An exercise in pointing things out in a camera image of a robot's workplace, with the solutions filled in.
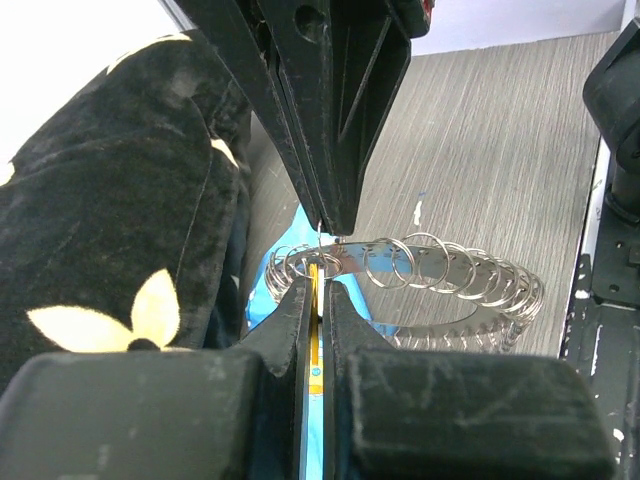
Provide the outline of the yellow key tag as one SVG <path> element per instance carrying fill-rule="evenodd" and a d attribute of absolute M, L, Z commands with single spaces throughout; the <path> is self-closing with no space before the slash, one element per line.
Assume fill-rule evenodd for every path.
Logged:
<path fill-rule="evenodd" d="M 323 380 L 323 357 L 320 345 L 321 314 L 320 294 L 324 290 L 324 271 L 317 264 L 310 265 L 310 276 L 312 285 L 312 306 L 310 318 L 310 372 L 309 372 L 309 393 L 311 395 L 322 395 L 324 393 Z"/>

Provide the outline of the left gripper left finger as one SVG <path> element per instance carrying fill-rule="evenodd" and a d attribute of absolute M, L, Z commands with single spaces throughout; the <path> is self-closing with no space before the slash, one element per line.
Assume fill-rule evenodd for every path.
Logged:
<path fill-rule="evenodd" d="M 46 354 L 1 400 L 5 479 L 299 479 L 312 285 L 224 350 Z"/>

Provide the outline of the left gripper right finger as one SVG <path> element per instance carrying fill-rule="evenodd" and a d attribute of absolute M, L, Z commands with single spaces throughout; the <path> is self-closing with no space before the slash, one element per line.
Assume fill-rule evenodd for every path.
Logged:
<path fill-rule="evenodd" d="M 399 350 L 325 288 L 328 479 L 611 479 L 593 397 L 562 360 Z"/>

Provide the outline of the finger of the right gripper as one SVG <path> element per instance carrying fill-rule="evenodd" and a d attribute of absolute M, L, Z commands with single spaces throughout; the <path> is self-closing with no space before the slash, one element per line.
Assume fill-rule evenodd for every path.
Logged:
<path fill-rule="evenodd" d="M 310 55 L 294 20 L 301 1 L 179 1 L 251 104 L 278 151 L 309 222 L 330 228 L 302 107 L 288 69 Z"/>
<path fill-rule="evenodd" d="M 272 111 L 254 111 L 312 226 L 350 235 L 364 175 L 411 61 L 427 1 L 259 1 Z"/>

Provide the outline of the large metal keyring with rings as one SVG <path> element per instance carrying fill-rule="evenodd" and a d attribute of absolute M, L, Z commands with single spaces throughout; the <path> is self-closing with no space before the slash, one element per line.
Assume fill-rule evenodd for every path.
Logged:
<path fill-rule="evenodd" d="M 386 323 L 386 337 L 399 347 L 439 351 L 508 353 L 544 303 L 543 281 L 523 266 L 455 242 L 416 232 L 404 238 L 283 246 L 270 253 L 266 289 L 281 301 L 298 278 L 318 266 L 327 280 L 364 274 L 376 287 L 413 289 L 452 297 L 473 310 L 457 320 L 401 326 Z"/>

